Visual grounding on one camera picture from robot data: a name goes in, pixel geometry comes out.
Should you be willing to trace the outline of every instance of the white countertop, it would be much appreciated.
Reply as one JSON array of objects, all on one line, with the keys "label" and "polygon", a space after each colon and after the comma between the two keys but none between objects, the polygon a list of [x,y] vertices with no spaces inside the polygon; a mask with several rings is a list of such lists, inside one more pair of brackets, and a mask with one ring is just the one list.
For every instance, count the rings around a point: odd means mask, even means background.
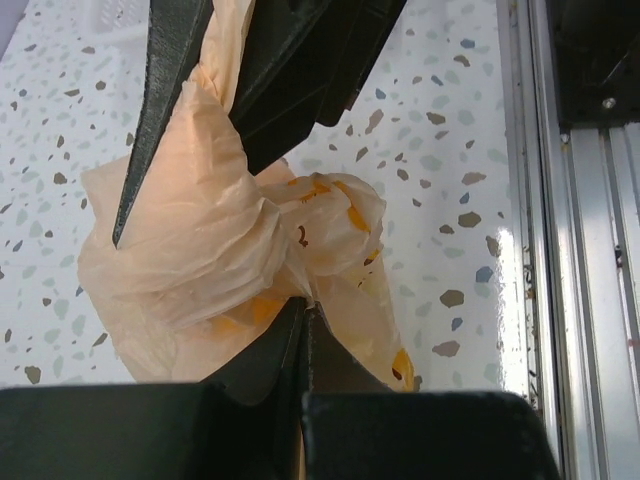
[{"label": "white countertop", "polygon": [[[73,0],[30,2],[0,62],[4,385],[130,380],[77,281],[93,222],[79,174],[129,151],[145,60],[89,45],[77,18]],[[394,309],[423,388],[526,392],[496,22],[493,1],[409,0],[353,110],[287,155],[387,200]]]}]

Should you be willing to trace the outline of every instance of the peach plastic bag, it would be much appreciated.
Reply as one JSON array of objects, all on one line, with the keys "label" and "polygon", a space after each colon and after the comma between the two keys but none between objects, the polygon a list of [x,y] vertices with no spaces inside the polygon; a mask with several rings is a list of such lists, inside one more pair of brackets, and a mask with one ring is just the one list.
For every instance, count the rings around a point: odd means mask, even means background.
[{"label": "peach plastic bag", "polygon": [[139,381],[204,378],[289,297],[304,296],[322,303],[336,337],[381,381],[411,389],[379,256],[385,202],[350,175],[292,179],[276,164],[259,185],[248,172],[227,114],[253,1],[214,1],[200,63],[117,250],[111,230],[128,158],[83,175],[96,223],[80,282]]}]

